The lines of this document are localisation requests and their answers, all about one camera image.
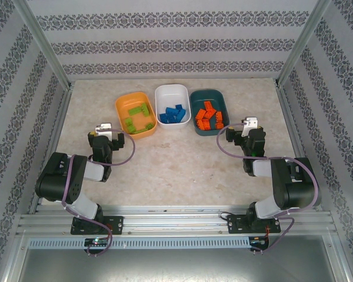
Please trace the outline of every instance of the orange lego brick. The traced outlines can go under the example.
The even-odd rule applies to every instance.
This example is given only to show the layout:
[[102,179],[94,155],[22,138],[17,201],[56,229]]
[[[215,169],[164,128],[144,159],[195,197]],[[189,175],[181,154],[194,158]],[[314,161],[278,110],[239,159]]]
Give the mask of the orange lego brick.
[[216,113],[216,122],[217,123],[222,123],[222,112],[218,111]]
[[203,119],[205,113],[206,113],[206,110],[200,109],[198,114],[195,116],[195,119]]
[[211,130],[211,125],[209,124],[209,119],[202,119],[204,125],[204,130]]
[[213,109],[211,101],[204,101],[204,106],[206,110]]
[[198,119],[198,120],[196,121],[196,124],[197,124],[197,126],[198,126],[198,128],[199,128],[200,130],[204,130],[204,124],[203,124],[203,122],[202,122],[201,119]]
[[206,119],[210,119],[211,117],[213,117],[213,115],[215,114],[216,110],[215,109],[209,109],[207,110],[207,112],[204,115],[204,118]]
[[216,129],[222,129],[224,128],[224,124],[223,123],[216,123]]

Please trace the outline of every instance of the green block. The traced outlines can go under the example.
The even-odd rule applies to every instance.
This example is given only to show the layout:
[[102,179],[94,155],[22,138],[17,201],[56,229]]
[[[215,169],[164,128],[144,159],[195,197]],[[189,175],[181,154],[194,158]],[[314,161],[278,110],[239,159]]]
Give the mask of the green block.
[[128,110],[130,116],[136,115],[137,113],[141,113],[141,107],[135,107],[133,109]]
[[143,129],[137,130],[137,131],[135,132],[135,134],[141,133],[141,132],[145,132],[145,131],[147,131],[147,128],[143,128]]
[[127,126],[128,132],[134,134],[136,132],[136,127],[134,125]]
[[149,122],[147,125],[145,125],[145,127],[146,127],[148,130],[151,130],[151,129],[154,127],[154,125],[153,125],[153,123]]
[[148,107],[146,106],[146,103],[141,104],[141,109],[142,109],[142,112],[144,113],[144,116],[149,116],[149,110],[148,110]]
[[124,122],[125,122],[125,125],[127,125],[127,126],[133,125],[132,119],[131,119],[130,117],[126,118],[126,119],[124,120]]

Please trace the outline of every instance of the marble tabletop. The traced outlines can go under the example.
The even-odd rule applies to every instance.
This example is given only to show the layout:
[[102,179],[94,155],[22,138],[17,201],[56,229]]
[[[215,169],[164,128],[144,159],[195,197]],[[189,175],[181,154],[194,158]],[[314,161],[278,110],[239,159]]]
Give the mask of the marble tabletop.
[[[74,86],[57,152],[90,155],[87,133],[102,122],[120,129],[115,100],[131,92],[145,92],[154,107],[154,91],[164,84],[180,83],[189,94],[217,89],[225,99],[232,123],[256,116],[266,135],[267,156],[294,156],[287,127],[272,79],[144,79],[78,80]],[[231,153],[240,147],[220,139]],[[113,162],[125,160],[132,150],[113,152]],[[250,177],[242,160],[223,154],[215,136],[202,137],[189,122],[185,129],[162,130],[136,141],[133,159],[113,167],[106,183],[84,181],[85,194],[99,204],[228,205],[250,204],[272,194],[269,178]]]

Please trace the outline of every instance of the striped wallpaper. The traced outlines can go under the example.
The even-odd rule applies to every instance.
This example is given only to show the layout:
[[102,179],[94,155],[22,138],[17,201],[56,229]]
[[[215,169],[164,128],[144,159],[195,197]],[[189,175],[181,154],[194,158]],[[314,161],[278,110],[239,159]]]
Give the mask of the striped wallpaper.
[[28,212],[63,95],[13,3],[0,0],[0,269],[18,215]]
[[353,0],[334,0],[284,85],[353,273]]
[[70,80],[276,78],[317,0],[30,0]]

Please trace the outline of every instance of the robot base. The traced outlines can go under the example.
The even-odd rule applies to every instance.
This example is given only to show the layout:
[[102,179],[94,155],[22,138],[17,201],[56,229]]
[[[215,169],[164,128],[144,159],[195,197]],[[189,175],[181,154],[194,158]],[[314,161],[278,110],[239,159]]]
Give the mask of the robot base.
[[229,234],[280,233],[279,221],[275,219],[259,219],[255,211],[255,202],[249,205],[246,215],[227,216]]
[[[108,226],[113,235],[121,235],[123,231],[122,216],[105,216],[102,224]],[[73,218],[71,226],[72,235],[105,235],[107,230],[86,220]]]

